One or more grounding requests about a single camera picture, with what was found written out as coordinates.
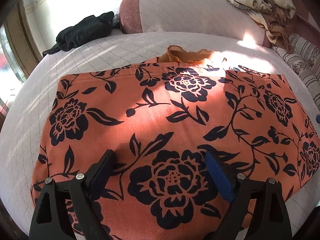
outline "striped fabric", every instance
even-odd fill
[[[295,71],[320,110],[320,49],[297,34],[290,36],[294,53],[277,46],[272,49]]]

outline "large flower print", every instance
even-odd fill
[[[177,68],[175,72],[162,74],[165,88],[181,93],[190,102],[207,100],[208,92],[217,83],[208,77],[199,76],[192,68]]]
[[[265,90],[263,96],[267,107],[276,114],[277,119],[284,126],[288,126],[288,119],[292,118],[291,107],[284,102],[281,96],[272,93],[271,91]]]
[[[60,107],[49,117],[51,144],[56,146],[65,137],[81,140],[84,131],[88,128],[88,120],[83,114],[86,103],[71,98],[64,107]]]
[[[200,153],[186,150],[180,157],[177,152],[162,150],[152,166],[131,172],[128,193],[151,205],[151,214],[161,228],[173,229],[192,220],[194,205],[202,206],[217,196],[217,188],[204,168]]]
[[[301,157],[306,162],[307,170],[306,173],[310,177],[313,176],[319,168],[320,161],[320,149],[314,142],[310,144],[308,142],[303,143]]]

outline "orange floral garment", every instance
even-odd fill
[[[112,149],[117,166],[91,201],[114,239],[206,239],[229,206],[206,151],[251,179],[275,178],[287,200],[318,169],[319,147],[284,76],[155,58],[60,80],[31,195],[36,203],[45,178],[72,179]]]

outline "beige patterned cloth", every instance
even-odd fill
[[[255,23],[265,29],[268,40],[276,46],[293,52],[289,41],[296,18],[292,0],[227,0],[247,13]]]
[[[301,78],[320,110],[320,49],[297,34],[291,35],[290,41],[294,47],[292,54],[277,46],[272,49]]]

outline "blue pad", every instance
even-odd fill
[[[221,197],[231,203],[235,198],[232,185],[210,152],[205,154],[205,165]]]

